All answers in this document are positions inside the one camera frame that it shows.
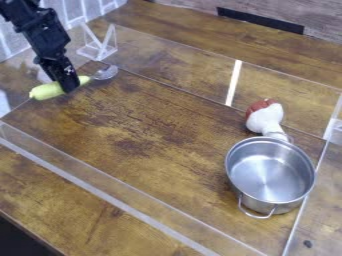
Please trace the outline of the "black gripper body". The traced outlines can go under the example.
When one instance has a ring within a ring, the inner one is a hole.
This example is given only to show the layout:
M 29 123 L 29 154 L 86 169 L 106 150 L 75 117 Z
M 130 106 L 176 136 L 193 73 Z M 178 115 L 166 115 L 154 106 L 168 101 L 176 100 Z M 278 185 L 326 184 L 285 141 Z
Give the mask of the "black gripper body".
M 66 45 L 71 39 L 53 8 L 17 8 L 13 23 L 39 58 L 58 59 L 66 56 Z

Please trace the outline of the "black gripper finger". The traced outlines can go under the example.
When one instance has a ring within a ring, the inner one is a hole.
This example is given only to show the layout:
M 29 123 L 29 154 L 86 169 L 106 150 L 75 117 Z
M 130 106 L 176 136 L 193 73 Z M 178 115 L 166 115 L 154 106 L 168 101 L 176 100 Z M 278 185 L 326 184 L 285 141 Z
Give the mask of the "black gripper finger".
M 58 59 L 42 58 L 39 65 L 49 77 L 59 83 L 65 93 L 73 92 L 81 86 L 77 70 L 66 56 Z

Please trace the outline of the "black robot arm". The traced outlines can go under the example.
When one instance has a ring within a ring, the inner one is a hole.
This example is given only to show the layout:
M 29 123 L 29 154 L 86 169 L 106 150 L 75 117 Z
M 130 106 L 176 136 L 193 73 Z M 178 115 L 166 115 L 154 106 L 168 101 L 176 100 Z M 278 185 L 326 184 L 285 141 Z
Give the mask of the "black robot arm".
M 0 15 L 27 39 L 37 54 L 34 63 L 61 84 L 65 93 L 74 91 L 81 86 L 81 80 L 66 56 L 71 38 L 55 9 L 43 8 L 41 0 L 0 0 Z

